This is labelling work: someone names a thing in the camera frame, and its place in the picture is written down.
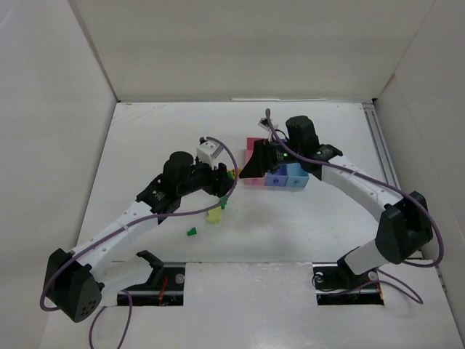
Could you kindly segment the orange rounded lego brick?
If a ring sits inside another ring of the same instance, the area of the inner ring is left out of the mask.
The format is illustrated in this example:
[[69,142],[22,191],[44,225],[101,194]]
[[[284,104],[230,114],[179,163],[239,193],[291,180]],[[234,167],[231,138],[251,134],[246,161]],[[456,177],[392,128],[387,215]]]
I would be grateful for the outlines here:
[[242,171],[241,168],[237,168],[237,169],[232,168],[232,169],[227,170],[227,174],[229,178],[235,180],[239,178],[241,171]]

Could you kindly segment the dark green lego brick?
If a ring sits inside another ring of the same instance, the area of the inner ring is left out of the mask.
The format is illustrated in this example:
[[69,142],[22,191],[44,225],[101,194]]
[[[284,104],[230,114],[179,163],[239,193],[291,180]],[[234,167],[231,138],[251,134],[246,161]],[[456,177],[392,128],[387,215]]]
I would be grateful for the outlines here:
[[227,206],[227,200],[228,198],[225,196],[225,197],[222,197],[220,200],[219,200],[219,203],[220,203],[220,208],[221,210],[224,210]]

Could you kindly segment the light green large lego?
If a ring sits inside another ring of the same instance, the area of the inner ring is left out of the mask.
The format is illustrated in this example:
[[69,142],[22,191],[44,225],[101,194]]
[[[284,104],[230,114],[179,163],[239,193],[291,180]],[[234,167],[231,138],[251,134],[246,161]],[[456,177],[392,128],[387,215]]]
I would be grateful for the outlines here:
[[221,220],[222,220],[222,208],[220,206],[209,210],[205,217],[205,221],[210,224],[220,223]]

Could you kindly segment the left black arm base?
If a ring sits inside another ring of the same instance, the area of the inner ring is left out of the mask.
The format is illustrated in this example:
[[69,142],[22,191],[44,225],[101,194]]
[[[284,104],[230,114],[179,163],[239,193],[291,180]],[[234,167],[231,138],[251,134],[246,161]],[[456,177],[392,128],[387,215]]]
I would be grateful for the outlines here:
[[149,251],[137,253],[149,263],[151,273],[142,284],[126,288],[134,307],[178,307],[184,304],[186,264],[162,262]]

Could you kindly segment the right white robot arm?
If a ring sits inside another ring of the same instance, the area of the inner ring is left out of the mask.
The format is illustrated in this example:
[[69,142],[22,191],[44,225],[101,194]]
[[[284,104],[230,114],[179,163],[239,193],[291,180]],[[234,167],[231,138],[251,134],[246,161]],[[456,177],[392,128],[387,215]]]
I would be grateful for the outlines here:
[[264,177],[281,166],[299,164],[303,171],[349,196],[377,221],[373,240],[343,255],[328,272],[317,273],[321,289],[355,288],[375,269],[399,265],[433,239],[426,199],[418,192],[406,194],[358,169],[342,151],[322,144],[307,116],[286,121],[288,135],[278,138],[270,116],[259,122],[270,136],[258,139],[240,178]]

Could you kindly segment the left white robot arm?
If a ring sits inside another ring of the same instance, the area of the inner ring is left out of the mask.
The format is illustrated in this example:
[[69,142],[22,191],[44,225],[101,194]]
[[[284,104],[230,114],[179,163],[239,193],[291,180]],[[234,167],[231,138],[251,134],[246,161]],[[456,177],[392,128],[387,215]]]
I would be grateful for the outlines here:
[[106,229],[69,251],[57,249],[49,256],[40,308],[60,310],[79,323],[108,295],[133,286],[158,285],[164,263],[154,254],[142,250],[115,264],[117,255],[166,218],[182,216],[178,209],[183,197],[202,190],[223,200],[236,185],[225,164],[210,165],[184,151],[172,153],[162,173]]

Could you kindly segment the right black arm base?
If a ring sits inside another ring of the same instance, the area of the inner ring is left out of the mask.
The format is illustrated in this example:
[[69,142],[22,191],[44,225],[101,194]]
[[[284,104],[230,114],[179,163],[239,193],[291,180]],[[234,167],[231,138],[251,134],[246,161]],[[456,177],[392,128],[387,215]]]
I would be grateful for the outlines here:
[[377,269],[354,274],[343,262],[312,264],[318,305],[384,305]]

